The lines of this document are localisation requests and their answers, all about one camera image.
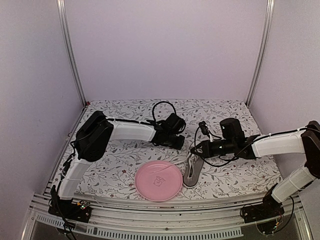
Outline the grey canvas sneaker white laces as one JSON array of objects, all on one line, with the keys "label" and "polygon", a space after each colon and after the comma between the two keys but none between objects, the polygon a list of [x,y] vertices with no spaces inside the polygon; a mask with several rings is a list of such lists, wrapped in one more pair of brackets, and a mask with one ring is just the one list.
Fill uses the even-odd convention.
[{"label": "grey canvas sneaker white laces", "polygon": [[187,154],[184,160],[181,160],[175,163],[169,162],[167,166],[162,167],[159,170],[150,171],[149,174],[159,173],[170,167],[173,167],[182,163],[185,163],[185,170],[182,177],[183,185],[187,189],[192,189],[197,185],[199,181],[199,177],[200,177],[200,173],[201,173],[204,161],[200,160],[199,156],[192,154],[191,152]]}]

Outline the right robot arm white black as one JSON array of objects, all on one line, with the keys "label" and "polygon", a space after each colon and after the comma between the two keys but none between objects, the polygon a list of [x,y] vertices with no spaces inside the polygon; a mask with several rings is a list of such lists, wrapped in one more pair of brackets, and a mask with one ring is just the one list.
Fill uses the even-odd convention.
[{"label": "right robot arm white black", "polygon": [[226,118],[220,123],[222,139],[204,140],[195,144],[190,152],[202,160],[233,154],[237,158],[256,160],[267,156],[301,154],[305,163],[288,177],[277,183],[263,197],[258,213],[269,218],[287,198],[303,190],[320,177],[320,124],[310,121],[301,128],[265,135],[245,136],[236,118]]}]

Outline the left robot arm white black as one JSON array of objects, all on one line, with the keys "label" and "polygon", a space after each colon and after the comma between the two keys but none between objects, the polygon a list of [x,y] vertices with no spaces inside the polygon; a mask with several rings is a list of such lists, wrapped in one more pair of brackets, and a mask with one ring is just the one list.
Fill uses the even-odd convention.
[{"label": "left robot arm white black", "polygon": [[60,182],[53,187],[58,197],[55,209],[63,217],[70,217],[74,213],[74,205],[69,201],[73,199],[77,185],[89,166],[104,156],[110,141],[138,140],[181,150],[185,128],[185,120],[176,113],[171,113],[165,120],[143,122],[107,118],[102,111],[95,111],[70,143],[72,152],[63,163]]}]

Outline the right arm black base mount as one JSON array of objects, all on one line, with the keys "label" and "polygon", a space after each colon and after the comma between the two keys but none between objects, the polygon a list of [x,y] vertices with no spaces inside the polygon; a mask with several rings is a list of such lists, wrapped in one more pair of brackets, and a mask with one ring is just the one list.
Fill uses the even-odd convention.
[{"label": "right arm black base mount", "polygon": [[256,205],[245,205],[240,210],[240,216],[245,223],[266,220],[285,213],[281,202],[271,199],[263,199],[262,203]]}]

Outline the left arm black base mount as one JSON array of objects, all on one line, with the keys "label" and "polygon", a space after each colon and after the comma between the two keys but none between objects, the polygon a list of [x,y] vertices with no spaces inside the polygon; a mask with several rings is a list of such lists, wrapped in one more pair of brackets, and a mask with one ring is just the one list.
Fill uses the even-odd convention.
[{"label": "left arm black base mount", "polygon": [[83,208],[72,200],[52,201],[49,205],[48,213],[57,217],[64,217],[67,220],[74,220],[82,223],[88,223],[91,217],[92,208],[86,206]]}]

